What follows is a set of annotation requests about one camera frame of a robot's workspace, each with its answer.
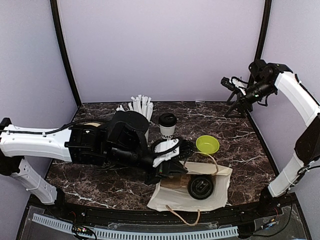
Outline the cardboard two-cup carrier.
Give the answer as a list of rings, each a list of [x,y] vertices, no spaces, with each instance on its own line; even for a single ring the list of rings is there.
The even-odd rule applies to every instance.
[[[160,181],[160,186],[167,189],[186,189],[191,177],[190,175],[173,176]]]

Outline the brown paper bag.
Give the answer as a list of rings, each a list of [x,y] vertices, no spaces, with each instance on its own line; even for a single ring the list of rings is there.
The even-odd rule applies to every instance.
[[[183,162],[188,172],[156,184],[147,204],[151,210],[170,212],[189,227],[199,223],[202,212],[226,206],[233,172],[232,168],[217,164],[212,155],[196,153],[211,161]]]

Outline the black coffee cup lid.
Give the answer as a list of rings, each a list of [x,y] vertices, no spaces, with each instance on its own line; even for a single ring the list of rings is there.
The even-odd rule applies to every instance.
[[[192,175],[187,185],[187,192],[196,200],[205,200],[213,193],[214,188],[211,175]]]

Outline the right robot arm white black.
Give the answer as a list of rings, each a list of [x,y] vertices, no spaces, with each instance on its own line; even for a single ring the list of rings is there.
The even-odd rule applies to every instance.
[[[262,191],[261,199],[255,205],[255,213],[266,217],[275,208],[273,198],[284,195],[296,186],[304,175],[313,169],[313,164],[320,159],[320,103],[311,95],[287,65],[267,63],[262,59],[254,60],[248,67],[250,81],[239,77],[223,77],[221,84],[231,91],[227,100],[230,105],[225,113],[227,118],[241,118],[253,111],[253,105],[268,106],[268,97],[281,93],[297,111],[297,120],[276,124],[276,129],[287,127],[293,132],[299,123],[297,140],[293,154],[278,176]]]

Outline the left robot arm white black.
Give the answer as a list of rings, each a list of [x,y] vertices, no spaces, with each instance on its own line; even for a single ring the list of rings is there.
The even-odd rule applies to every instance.
[[[42,157],[83,165],[115,164],[145,172],[145,184],[182,175],[182,160],[193,153],[192,144],[176,137],[148,146],[149,121],[140,113],[118,111],[110,120],[77,120],[57,129],[23,128],[4,118],[0,124],[0,173],[12,177],[34,194],[60,218],[67,218],[70,206],[64,192],[46,182],[27,157]]]

